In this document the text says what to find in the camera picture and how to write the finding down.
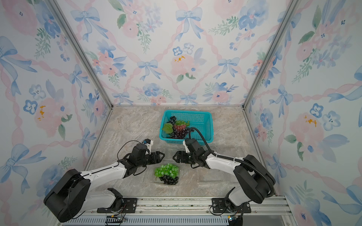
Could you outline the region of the clear plastic clamshell container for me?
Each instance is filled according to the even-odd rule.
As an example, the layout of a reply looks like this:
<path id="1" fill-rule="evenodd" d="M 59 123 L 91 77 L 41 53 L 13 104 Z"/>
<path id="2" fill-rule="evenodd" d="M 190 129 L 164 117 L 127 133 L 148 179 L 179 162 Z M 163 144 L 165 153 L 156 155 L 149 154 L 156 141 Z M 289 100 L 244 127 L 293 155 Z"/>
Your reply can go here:
<path id="1" fill-rule="evenodd" d="M 181 168 L 176 162 L 166 160 L 156 164 L 153 169 L 153 176 L 156 184 L 175 186 L 180 181 Z"/>

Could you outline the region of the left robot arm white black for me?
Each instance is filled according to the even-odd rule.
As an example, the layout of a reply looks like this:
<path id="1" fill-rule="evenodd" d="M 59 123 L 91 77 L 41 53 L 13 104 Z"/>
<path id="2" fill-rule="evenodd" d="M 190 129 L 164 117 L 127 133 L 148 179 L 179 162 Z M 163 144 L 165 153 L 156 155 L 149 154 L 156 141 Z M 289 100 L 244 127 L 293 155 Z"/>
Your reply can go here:
<path id="1" fill-rule="evenodd" d="M 152 152 L 151 147 L 152 141 L 147 139 L 111 165 L 82 172 L 68 170 L 45 196 L 44 205 L 61 223 L 94 209 L 120 213 L 127 205 L 119 191 L 108 188 L 94 192 L 93 189 L 110 181 L 137 176 L 138 168 L 161 163 L 165 154 Z"/>

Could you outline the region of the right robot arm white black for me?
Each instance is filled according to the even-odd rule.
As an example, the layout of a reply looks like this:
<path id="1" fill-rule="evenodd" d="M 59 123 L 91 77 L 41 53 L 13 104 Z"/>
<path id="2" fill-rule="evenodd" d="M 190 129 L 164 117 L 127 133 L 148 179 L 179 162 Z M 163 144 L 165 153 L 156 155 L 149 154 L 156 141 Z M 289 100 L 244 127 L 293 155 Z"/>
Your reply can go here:
<path id="1" fill-rule="evenodd" d="M 253 156 L 244 158 L 221 155 L 206 144 L 202 147 L 194 138 L 183 141 L 184 151 L 178 151 L 173 156 L 177 163 L 185 163 L 196 168 L 220 170 L 235 176 L 239 183 L 225 196 L 227 208 L 234 212 L 244 203 L 255 202 L 261 204 L 265 198 L 275 195 L 275 179 L 269 171 Z"/>

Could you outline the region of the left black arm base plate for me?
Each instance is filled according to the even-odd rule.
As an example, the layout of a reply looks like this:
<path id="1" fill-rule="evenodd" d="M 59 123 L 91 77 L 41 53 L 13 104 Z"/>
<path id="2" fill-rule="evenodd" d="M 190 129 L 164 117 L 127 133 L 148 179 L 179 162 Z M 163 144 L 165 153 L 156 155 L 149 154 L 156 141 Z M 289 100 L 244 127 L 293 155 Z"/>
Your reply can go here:
<path id="1" fill-rule="evenodd" d="M 135 213 L 137 207 L 137 198 L 117 198 L 109 208 L 98 208 L 97 213 L 119 214 Z"/>

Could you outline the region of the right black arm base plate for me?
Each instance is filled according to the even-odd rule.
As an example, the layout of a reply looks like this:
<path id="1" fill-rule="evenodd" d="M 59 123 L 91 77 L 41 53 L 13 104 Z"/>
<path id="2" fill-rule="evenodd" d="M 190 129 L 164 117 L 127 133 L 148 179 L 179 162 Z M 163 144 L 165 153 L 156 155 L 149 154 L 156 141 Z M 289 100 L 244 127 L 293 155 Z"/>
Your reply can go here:
<path id="1" fill-rule="evenodd" d="M 209 211 L 215 216 L 220 216 L 223 214 L 237 215 L 251 213 L 250 204 L 248 202 L 245 202 L 240 206 L 235 206 L 224 198 L 212 198 L 211 202 L 212 204 Z"/>

